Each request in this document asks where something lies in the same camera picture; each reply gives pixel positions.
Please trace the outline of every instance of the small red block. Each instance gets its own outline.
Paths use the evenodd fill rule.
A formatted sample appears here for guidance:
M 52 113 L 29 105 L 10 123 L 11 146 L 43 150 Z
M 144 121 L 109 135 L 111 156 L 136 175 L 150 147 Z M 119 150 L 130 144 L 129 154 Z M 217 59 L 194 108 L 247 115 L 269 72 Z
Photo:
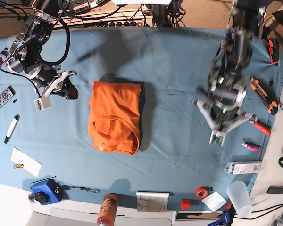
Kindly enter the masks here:
M 182 210 L 190 209 L 190 200 L 189 199 L 182 199 L 181 200 L 181 209 Z

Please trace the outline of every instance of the blue tablecloth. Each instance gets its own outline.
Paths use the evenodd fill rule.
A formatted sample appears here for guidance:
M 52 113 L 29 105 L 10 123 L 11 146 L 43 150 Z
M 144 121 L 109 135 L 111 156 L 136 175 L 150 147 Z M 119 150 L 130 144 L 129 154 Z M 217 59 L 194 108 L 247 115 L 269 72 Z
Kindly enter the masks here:
M 40 178 L 57 176 L 61 183 L 100 190 L 92 194 L 72 189 L 71 200 L 100 203 L 107 193 L 117 193 L 120 205 L 136 208 L 136 191 L 170 192 L 168 210 L 180 210 L 181 199 L 192 199 L 190 210 L 208 210 L 195 197 L 201 186 L 213 187 L 224 198 L 227 187 L 237 180 L 252 189 L 256 175 L 230 176 L 224 167 L 232 161 L 261 160 L 268 142 L 250 123 L 228 134 L 223 148 L 209 145 L 210 128 L 191 100 L 201 97 L 196 88 L 206 85 L 209 67 L 223 31 L 201 29 L 100 28 L 71 32 L 70 52 L 64 70 L 76 70 L 71 81 L 79 91 L 77 100 L 50 96 L 53 107 L 36 112 L 31 84 L 23 78 L 0 74 L 0 93 L 12 85 L 13 99 L 0 109 L 0 183 L 29 190 L 37 178 L 23 169 L 13 169 L 13 147 L 42 164 Z M 0 39 L 0 52 L 10 47 L 14 37 Z M 47 61 L 60 59 L 65 49 L 65 33 L 54 32 L 43 46 Z M 274 81 L 279 96 L 282 88 L 283 55 L 279 66 L 270 64 L 262 41 L 252 43 L 253 55 L 243 71 Z M 134 156 L 101 153 L 87 135 L 92 86 L 102 77 L 143 81 L 145 105 L 142 112 L 143 139 Z M 248 86 L 243 109 L 255 113 L 272 126 L 274 117 Z M 8 144 L 4 138 L 12 118 L 19 123 Z M 254 141 L 262 151 L 245 149 L 243 141 Z

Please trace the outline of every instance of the orange shirt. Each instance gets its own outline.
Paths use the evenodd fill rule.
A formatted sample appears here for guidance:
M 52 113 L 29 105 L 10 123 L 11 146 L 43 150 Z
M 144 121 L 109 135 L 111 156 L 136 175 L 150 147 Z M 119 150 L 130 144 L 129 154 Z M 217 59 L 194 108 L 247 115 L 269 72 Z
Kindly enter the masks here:
M 95 81 L 88 135 L 92 145 L 102 152 L 135 155 L 140 145 L 139 95 L 141 86 L 131 83 Z

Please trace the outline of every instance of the white marker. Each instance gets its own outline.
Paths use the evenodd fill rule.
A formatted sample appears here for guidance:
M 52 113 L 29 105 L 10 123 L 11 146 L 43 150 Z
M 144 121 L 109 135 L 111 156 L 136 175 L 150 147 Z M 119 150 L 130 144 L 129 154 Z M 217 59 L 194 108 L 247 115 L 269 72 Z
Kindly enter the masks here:
M 13 121 L 11 121 L 11 124 L 10 124 L 10 126 L 9 126 L 8 132 L 7 132 L 6 137 L 5 137 L 5 140 L 4 140 L 4 143 L 5 143 L 5 144 L 9 141 L 9 139 L 10 139 L 10 137 L 11 137 L 11 135 L 12 135 L 12 133 L 13 133 L 13 131 L 14 131 L 16 125 L 17 125 L 18 120 L 19 120 L 19 115 L 17 114 L 17 115 L 13 118 Z

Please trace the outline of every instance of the plastic cup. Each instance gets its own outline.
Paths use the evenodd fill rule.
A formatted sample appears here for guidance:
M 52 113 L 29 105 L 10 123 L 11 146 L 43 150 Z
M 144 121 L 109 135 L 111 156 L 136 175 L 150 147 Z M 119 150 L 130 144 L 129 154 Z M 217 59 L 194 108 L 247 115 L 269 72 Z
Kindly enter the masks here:
M 226 191 L 237 214 L 246 217 L 252 213 L 253 207 L 250 202 L 250 196 L 246 188 L 246 184 L 242 181 L 232 183 Z

